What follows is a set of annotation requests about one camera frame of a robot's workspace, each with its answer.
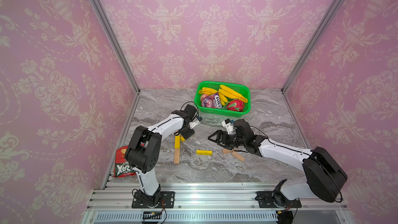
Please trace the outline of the yellow block diagonal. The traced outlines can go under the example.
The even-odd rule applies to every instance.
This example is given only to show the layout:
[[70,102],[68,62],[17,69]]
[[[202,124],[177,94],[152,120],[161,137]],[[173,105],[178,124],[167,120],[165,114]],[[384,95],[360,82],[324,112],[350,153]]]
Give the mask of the yellow block diagonal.
[[175,149],[180,149],[180,143],[181,143],[180,135],[175,136],[174,148]]

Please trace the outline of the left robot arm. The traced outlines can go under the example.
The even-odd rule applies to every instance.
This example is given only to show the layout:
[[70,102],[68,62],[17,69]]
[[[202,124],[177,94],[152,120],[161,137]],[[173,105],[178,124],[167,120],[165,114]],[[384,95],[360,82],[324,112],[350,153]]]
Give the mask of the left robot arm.
[[125,152],[125,160],[136,173],[140,188],[132,191],[132,208],[155,208],[166,206],[171,202],[164,193],[155,175],[155,165],[158,162],[162,141],[170,135],[177,135],[184,140],[194,133],[202,118],[194,102],[184,104],[185,108],[173,111],[167,118],[149,127],[138,126]]

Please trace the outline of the natural wooden block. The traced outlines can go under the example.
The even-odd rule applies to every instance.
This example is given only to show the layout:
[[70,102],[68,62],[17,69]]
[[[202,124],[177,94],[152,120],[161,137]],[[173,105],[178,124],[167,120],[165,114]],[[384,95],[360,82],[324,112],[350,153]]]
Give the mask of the natural wooden block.
[[174,164],[180,163],[180,148],[174,149]]

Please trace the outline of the natural block cluster horizontal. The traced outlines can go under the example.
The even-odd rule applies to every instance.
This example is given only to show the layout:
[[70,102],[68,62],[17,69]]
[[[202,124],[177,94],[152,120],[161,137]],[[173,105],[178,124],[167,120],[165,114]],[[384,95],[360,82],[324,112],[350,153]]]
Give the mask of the natural block cluster horizontal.
[[229,150],[229,149],[226,149],[226,148],[222,150],[223,154],[232,153],[232,152],[233,152],[233,150]]

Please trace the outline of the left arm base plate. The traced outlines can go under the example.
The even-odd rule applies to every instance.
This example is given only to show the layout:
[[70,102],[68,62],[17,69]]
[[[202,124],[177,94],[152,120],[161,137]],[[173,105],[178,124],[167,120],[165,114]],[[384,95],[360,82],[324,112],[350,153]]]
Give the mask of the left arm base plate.
[[133,202],[131,208],[174,208],[174,191],[160,191],[156,192],[153,196],[149,196],[141,190],[134,190],[132,196]]

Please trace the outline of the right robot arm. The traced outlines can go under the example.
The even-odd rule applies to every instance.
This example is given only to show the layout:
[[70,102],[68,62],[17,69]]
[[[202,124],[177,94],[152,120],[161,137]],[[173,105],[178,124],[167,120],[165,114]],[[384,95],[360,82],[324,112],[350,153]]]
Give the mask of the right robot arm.
[[256,127],[244,119],[226,119],[224,130],[217,130],[208,140],[224,149],[245,152],[262,158],[270,158],[288,164],[304,173],[294,180],[281,180],[269,199],[277,207],[289,207],[301,198],[317,197],[333,203],[343,201],[342,188],[348,176],[329,152],[322,148],[305,149],[279,143],[262,131],[255,134]]

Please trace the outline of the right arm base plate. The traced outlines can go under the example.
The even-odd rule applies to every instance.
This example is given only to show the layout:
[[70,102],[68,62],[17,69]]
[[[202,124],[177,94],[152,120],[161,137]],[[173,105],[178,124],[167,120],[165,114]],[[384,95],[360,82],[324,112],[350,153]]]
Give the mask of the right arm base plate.
[[288,200],[281,194],[275,194],[272,191],[256,192],[255,200],[260,208],[301,208],[300,200]]

